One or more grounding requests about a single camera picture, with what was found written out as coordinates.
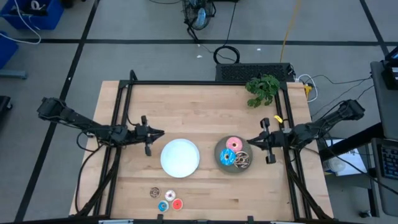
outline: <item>white cable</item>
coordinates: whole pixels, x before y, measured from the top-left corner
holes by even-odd
[[[42,6],[42,7],[40,7],[40,4],[39,4],[39,2],[38,2],[38,1],[35,1],[35,0],[33,0],[33,1],[31,1],[31,2],[30,2],[30,7],[31,7],[33,10],[41,10],[42,8],[44,8],[44,7],[45,7],[45,4],[43,4],[43,6]]]
[[[14,0],[14,2],[15,2],[15,5],[16,5],[16,7],[17,7],[17,12],[18,12],[18,15],[19,15],[20,19],[23,21],[23,23],[24,23],[33,33],[35,33],[35,34],[39,37],[39,40],[38,40],[37,42],[34,42],[34,43],[33,43],[33,42],[28,42],[28,41],[23,41],[23,40],[16,40],[16,39],[13,39],[13,38],[11,38],[11,37],[8,37],[8,36],[6,36],[6,35],[4,35],[4,34],[2,34],[2,33],[0,33],[0,35],[3,36],[4,38],[7,38],[7,39],[9,39],[9,40],[13,40],[13,41],[18,42],[18,43],[34,44],[34,45],[39,44],[39,43],[42,41],[42,37],[41,37],[35,30],[33,30],[33,29],[25,22],[25,20],[22,18],[21,12],[19,12],[19,6],[18,6],[18,3],[17,3],[17,0]]]
[[[312,82],[313,87],[314,87],[314,89],[315,89],[315,97],[314,97],[313,99],[311,99],[311,100],[308,100],[307,102],[308,102],[308,103],[314,102],[314,101],[318,98],[318,89],[317,89],[317,86],[316,86],[315,82],[313,81],[313,79],[311,78],[311,76],[308,75],[308,74],[300,75],[297,79],[300,80],[300,78],[303,77],[303,76],[309,77],[309,78],[311,79],[311,82]]]
[[[32,16],[33,16],[33,15],[30,15],[30,16],[28,17],[30,24],[32,24],[37,30],[40,30],[40,28],[38,28],[37,26],[35,26],[35,24],[31,21],[30,18],[31,18]]]

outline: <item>small donut toy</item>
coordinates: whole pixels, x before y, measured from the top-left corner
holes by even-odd
[[[220,161],[225,166],[230,166],[234,164],[236,155],[232,149],[223,149],[220,154]]]
[[[240,138],[230,137],[226,141],[226,147],[228,149],[232,149],[234,152],[239,152],[240,150],[242,150],[243,144],[242,144],[242,141],[240,140]]]
[[[159,195],[160,195],[160,189],[157,188],[157,187],[151,188],[151,189],[150,189],[150,192],[149,192],[149,195],[150,195],[152,198],[157,198],[157,197],[159,197]]]
[[[175,200],[173,201],[173,203],[172,203],[172,208],[173,208],[174,210],[176,210],[176,211],[181,210],[182,206],[183,206],[183,202],[182,202],[182,200],[179,199],[179,198],[175,199]]]
[[[175,192],[174,192],[174,190],[168,190],[168,191],[166,192],[166,194],[164,195],[164,197],[166,198],[166,200],[167,200],[168,202],[171,202],[172,200],[174,200],[174,199],[175,199]]]
[[[234,165],[239,169],[246,169],[250,165],[250,156],[248,153],[241,151],[236,153]]]
[[[166,202],[165,200],[162,200],[159,202],[157,208],[161,211],[161,212],[166,212],[169,209],[169,203]]]

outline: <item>blue bin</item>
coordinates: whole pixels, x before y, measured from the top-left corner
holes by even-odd
[[[14,41],[0,35],[0,69],[5,66],[17,49],[18,45]]]
[[[32,0],[17,0],[19,9],[23,11],[23,8]],[[22,15],[24,21],[33,29],[35,26],[39,29],[54,30],[62,16],[63,7],[60,0],[36,0],[40,6],[45,4],[47,6],[47,16],[29,16]],[[12,7],[15,6],[14,0],[8,0],[0,11],[0,16],[5,18],[15,29],[28,29],[28,27],[22,22],[18,15],[10,15],[9,12]]]

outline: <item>wooden table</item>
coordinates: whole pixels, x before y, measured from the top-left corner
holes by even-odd
[[[117,86],[118,82],[103,82],[95,121],[110,124]],[[310,113],[302,84],[288,83],[288,88],[295,124],[309,122]],[[270,118],[270,131],[278,130],[277,121],[273,118],[275,104],[248,108],[246,102],[250,97],[252,95],[243,86],[134,85],[130,120],[138,123],[141,115],[146,115],[149,125],[165,130],[165,135],[151,147],[152,157],[145,155],[143,144],[123,149],[111,218],[156,219],[160,213],[157,204],[164,200],[163,194],[168,189],[173,189],[184,206],[181,211],[170,208],[164,213],[165,219],[247,220],[247,216],[252,215],[255,220],[293,220],[281,149],[274,149],[277,162],[267,165],[266,152],[252,146],[253,162],[240,175],[225,174],[216,165],[213,150],[222,137],[253,138],[262,131],[259,122],[265,117]],[[163,147],[177,138],[191,140],[200,151],[198,169],[183,179],[167,175],[160,165]],[[308,147],[317,150],[314,142]],[[96,148],[96,141],[89,139],[87,148]],[[103,158],[104,149],[95,154],[83,170],[80,208],[98,186]],[[303,150],[301,158],[308,191],[325,213],[333,216],[319,156]],[[150,197],[151,187],[161,189],[160,198]],[[300,194],[297,194],[297,199],[302,209]],[[105,200],[103,197],[102,213]]]

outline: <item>green plant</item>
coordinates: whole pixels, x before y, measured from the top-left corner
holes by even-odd
[[[265,100],[264,106],[268,106],[279,90],[279,81],[272,75],[263,75],[261,78],[253,78],[247,82],[246,89],[256,95],[254,99],[248,100],[248,106],[256,108],[263,100]]]

